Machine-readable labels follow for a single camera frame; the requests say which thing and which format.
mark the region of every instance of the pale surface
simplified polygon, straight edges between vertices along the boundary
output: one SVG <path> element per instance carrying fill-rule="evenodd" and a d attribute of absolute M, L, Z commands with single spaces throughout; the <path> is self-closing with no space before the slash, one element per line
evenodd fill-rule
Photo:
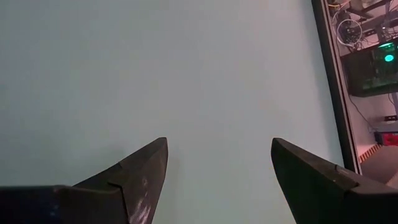
<path fill-rule="evenodd" d="M 74 184 L 159 136 L 155 223 L 293 223 L 283 137 L 342 164 L 310 1 L 0 3 L 0 184 Z"/>

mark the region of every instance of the green led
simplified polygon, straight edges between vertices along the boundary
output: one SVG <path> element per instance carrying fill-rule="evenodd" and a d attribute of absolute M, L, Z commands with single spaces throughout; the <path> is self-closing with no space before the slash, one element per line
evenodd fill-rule
<path fill-rule="evenodd" d="M 385 60 L 386 62 L 390 62 L 390 61 L 392 61 L 393 59 L 394 59 L 394 56 L 393 56 L 393 55 L 387 55 L 387 56 L 384 57 L 384 60 Z"/>
<path fill-rule="evenodd" d="M 393 44 L 393 43 L 385 43 L 385 44 L 380 45 L 379 48 L 382 48 L 382 47 L 390 47 L 392 44 Z"/>

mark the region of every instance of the electronic equipment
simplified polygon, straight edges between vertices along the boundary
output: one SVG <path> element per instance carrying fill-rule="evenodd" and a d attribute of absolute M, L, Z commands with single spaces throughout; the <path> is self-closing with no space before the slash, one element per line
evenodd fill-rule
<path fill-rule="evenodd" d="M 0 223 L 150 224 L 167 158 L 159 138 L 73 187 L 1 187 Z"/>
<path fill-rule="evenodd" d="M 279 185 L 298 224 L 397 223 L 398 190 L 315 156 L 272 142 Z"/>
<path fill-rule="evenodd" d="M 398 92 L 398 39 L 341 57 L 353 96 Z"/>

